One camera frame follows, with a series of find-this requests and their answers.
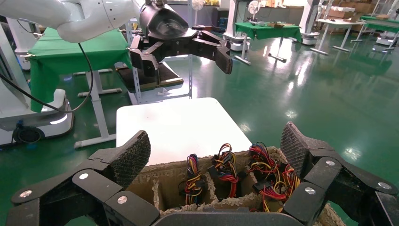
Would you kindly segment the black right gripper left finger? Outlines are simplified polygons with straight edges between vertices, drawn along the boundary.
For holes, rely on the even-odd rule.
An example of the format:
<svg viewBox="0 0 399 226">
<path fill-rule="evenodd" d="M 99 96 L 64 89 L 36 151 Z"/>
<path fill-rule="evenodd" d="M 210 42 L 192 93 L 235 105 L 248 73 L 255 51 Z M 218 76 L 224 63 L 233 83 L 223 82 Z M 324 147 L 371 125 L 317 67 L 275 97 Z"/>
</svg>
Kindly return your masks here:
<svg viewBox="0 0 399 226">
<path fill-rule="evenodd" d="M 85 216 L 98 226 L 150 226 L 160 212 L 128 191 L 150 154 L 144 130 L 120 147 L 97 150 L 74 169 L 17 191 L 6 224 L 64 226 Z"/>
</svg>

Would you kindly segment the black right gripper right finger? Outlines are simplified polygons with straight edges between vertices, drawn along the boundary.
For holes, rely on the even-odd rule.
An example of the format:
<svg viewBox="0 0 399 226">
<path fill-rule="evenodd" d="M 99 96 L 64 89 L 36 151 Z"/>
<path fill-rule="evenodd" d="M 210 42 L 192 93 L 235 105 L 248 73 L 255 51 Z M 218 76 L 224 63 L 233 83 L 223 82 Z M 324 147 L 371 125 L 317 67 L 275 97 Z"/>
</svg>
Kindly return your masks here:
<svg viewBox="0 0 399 226">
<path fill-rule="evenodd" d="M 283 129 L 280 149 L 301 180 L 283 206 L 285 214 L 310 226 L 333 202 L 360 226 L 398 225 L 399 190 L 393 183 L 348 163 L 292 122 Z"/>
</svg>

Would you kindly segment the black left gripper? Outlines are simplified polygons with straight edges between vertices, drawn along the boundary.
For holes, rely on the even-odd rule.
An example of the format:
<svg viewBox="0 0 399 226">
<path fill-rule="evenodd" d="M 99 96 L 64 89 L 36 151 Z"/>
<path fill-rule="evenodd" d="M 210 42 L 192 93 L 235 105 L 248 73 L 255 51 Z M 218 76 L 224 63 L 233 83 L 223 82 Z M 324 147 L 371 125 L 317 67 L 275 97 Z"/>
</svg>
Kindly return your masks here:
<svg viewBox="0 0 399 226">
<path fill-rule="evenodd" d="M 134 35 L 128 50 L 133 67 L 142 69 L 145 76 L 159 78 L 160 58 L 190 53 L 214 61 L 223 73 L 231 74 L 230 43 L 209 31 L 197 33 L 169 5 L 145 5 L 139 23 L 146 40 Z"/>
</svg>

